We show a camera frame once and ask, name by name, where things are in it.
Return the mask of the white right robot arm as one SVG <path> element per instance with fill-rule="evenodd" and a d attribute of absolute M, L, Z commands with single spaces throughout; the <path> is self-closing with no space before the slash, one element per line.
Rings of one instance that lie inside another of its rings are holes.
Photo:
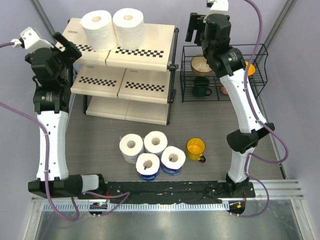
<path fill-rule="evenodd" d="M 244 56 L 238 48 L 231 46 L 230 32 L 230 16 L 192 12 L 185 40 L 202 48 L 207 64 L 226 88 L 237 116 L 238 129 L 226 137 L 232 153 L 225 186 L 226 193 L 236 198 L 249 184 L 245 171 L 259 140 L 275 130 L 275 126 L 260 112 L 245 75 Z"/>

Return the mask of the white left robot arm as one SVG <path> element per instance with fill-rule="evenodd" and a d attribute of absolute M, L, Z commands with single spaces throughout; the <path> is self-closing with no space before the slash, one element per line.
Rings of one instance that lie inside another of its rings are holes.
<path fill-rule="evenodd" d="M 28 190 L 43 198 L 82 197 L 89 193 L 100 200 L 107 192 L 101 174 L 70 175 L 66 162 L 66 130 L 69 120 L 71 87 L 74 82 L 74 62 L 82 54 L 76 45 L 60 32 L 53 34 L 60 49 L 31 27 L 20 33 L 28 54 L 35 82 L 34 111 L 40 126 L 40 157 L 36 179 Z"/>

